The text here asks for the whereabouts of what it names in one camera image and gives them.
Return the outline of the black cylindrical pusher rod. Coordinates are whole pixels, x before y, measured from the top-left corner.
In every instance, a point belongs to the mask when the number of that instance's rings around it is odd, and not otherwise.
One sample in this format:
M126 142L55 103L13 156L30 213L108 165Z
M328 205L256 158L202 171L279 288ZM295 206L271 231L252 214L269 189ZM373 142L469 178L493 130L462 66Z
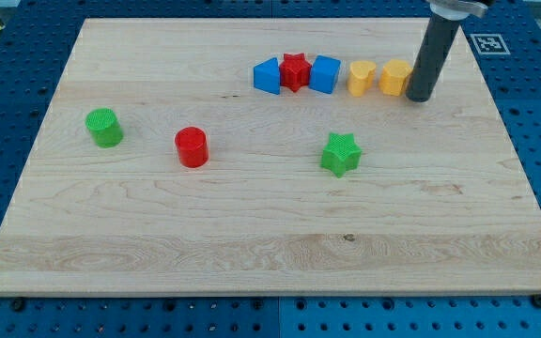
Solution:
M409 100L425 102L430 99L459 26L460 21L439 14L430 17L407 86Z

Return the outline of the grey metal rod mount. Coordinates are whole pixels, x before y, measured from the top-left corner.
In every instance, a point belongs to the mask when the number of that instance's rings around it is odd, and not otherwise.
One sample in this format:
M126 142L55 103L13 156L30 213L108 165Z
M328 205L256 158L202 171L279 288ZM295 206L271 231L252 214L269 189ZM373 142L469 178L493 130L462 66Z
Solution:
M472 15L482 18L493 5L493 0L427 0L434 14L444 19L466 19Z

